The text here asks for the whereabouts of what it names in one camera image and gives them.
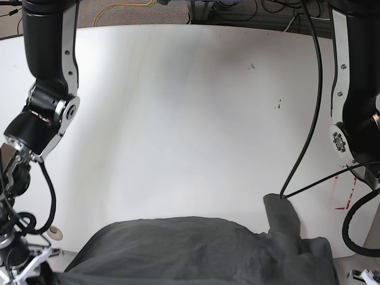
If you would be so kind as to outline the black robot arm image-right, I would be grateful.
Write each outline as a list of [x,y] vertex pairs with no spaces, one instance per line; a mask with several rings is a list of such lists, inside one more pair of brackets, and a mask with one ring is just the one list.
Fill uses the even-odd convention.
[[330,138],[358,180],[379,189],[379,1],[329,1],[335,75]]

